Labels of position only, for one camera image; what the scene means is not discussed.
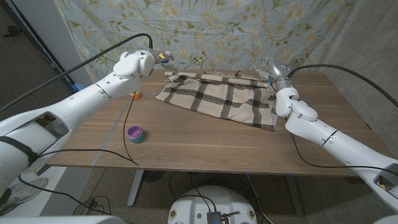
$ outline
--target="purple tape roll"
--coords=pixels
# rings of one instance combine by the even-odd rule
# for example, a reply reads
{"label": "purple tape roll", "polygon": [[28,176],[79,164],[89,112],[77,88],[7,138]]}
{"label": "purple tape roll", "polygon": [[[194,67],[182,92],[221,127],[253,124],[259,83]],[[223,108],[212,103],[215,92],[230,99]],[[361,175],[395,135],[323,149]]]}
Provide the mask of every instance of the purple tape roll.
{"label": "purple tape roll", "polygon": [[134,143],[140,142],[144,139],[144,129],[139,125],[131,126],[127,132],[126,136],[128,139],[132,140]]}

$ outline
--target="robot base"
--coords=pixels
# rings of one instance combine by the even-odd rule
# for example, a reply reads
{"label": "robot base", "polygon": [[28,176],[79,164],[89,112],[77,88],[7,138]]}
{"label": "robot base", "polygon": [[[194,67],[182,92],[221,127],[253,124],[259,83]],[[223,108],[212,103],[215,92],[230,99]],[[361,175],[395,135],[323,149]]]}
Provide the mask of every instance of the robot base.
{"label": "robot base", "polygon": [[[233,212],[237,214],[228,217],[229,224],[257,224],[256,214],[253,206],[240,194],[226,187],[207,185],[198,187],[201,196],[210,198],[221,215]],[[196,189],[192,189],[184,195],[198,195]],[[180,197],[172,205],[169,213],[168,224],[207,224],[207,213],[209,211],[205,201],[201,197]],[[205,199],[214,212],[211,201]],[[211,224],[222,224],[225,221],[212,222]]]}

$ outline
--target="gray wall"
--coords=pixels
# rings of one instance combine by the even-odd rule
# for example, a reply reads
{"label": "gray wall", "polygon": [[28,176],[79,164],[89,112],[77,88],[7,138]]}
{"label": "gray wall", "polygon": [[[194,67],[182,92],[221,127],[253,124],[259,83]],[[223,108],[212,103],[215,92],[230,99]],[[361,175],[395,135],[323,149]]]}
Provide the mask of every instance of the gray wall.
{"label": "gray wall", "polygon": [[[13,1],[64,69],[72,68],[81,62],[52,0]],[[84,87],[93,83],[84,68],[78,69],[70,76]]]}
{"label": "gray wall", "polygon": [[[398,100],[398,1],[356,0],[355,4],[321,63],[352,69]],[[398,156],[398,108],[349,73],[333,68],[321,71]]]}

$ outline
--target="wooden table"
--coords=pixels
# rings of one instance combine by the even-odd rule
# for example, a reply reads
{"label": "wooden table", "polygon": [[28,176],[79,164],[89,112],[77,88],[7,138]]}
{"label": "wooden table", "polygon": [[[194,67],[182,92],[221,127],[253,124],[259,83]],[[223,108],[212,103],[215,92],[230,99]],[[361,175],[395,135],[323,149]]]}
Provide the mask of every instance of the wooden table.
{"label": "wooden table", "polygon": [[[49,164],[328,177],[351,175],[346,169],[322,169],[304,163],[297,154],[292,135],[284,128],[284,118],[278,119],[275,131],[266,131],[156,100],[155,95],[167,84],[165,79],[162,70],[142,78],[141,98],[134,100],[127,119],[126,127],[138,124],[145,130],[145,139],[139,144],[126,140],[127,149],[139,166],[106,152],[62,152]],[[300,99],[313,107],[322,121],[385,155],[392,155],[323,73],[298,72],[292,81]],[[126,155],[122,133],[130,100],[129,96],[119,98],[88,119],[65,149],[107,149]],[[341,165],[320,146],[297,136],[294,139],[307,161],[323,166]]]}

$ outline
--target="black strap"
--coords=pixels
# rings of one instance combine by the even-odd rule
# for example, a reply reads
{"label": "black strap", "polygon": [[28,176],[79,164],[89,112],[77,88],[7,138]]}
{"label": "black strap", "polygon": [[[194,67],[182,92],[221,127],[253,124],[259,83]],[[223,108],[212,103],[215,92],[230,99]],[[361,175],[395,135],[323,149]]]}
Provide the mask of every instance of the black strap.
{"label": "black strap", "polygon": [[32,165],[32,163],[34,163],[39,158],[39,155],[37,155],[36,152],[33,152],[29,146],[26,146],[25,144],[13,138],[7,136],[0,136],[0,141],[8,143],[16,147],[17,149],[21,150],[23,153],[25,153],[29,161],[29,166]]}

